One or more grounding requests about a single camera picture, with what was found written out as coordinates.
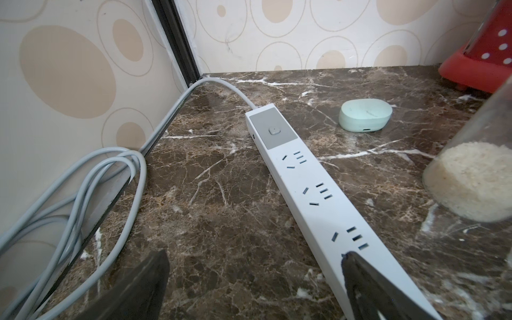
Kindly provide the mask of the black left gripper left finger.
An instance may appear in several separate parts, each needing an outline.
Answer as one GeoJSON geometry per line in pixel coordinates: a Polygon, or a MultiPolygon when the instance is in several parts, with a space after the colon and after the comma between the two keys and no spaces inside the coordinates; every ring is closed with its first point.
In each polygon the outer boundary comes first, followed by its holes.
{"type": "Polygon", "coordinates": [[[158,319],[169,279],[164,250],[151,253],[77,319],[158,319]]]}

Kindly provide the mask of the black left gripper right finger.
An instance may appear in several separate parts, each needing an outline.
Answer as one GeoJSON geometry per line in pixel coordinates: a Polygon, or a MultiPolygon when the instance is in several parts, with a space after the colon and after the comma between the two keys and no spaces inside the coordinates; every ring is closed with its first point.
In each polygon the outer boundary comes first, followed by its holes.
{"type": "Polygon", "coordinates": [[[345,289],[356,319],[429,319],[413,302],[358,253],[342,255],[345,289]]]}

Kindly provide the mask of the white power strip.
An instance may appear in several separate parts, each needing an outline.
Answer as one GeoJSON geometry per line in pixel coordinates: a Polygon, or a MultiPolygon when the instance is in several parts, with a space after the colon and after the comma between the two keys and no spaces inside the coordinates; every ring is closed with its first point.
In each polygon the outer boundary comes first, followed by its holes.
{"type": "Polygon", "coordinates": [[[274,105],[246,114],[247,127],[343,313],[354,318],[341,269],[354,251],[438,319],[388,248],[274,105]]]}

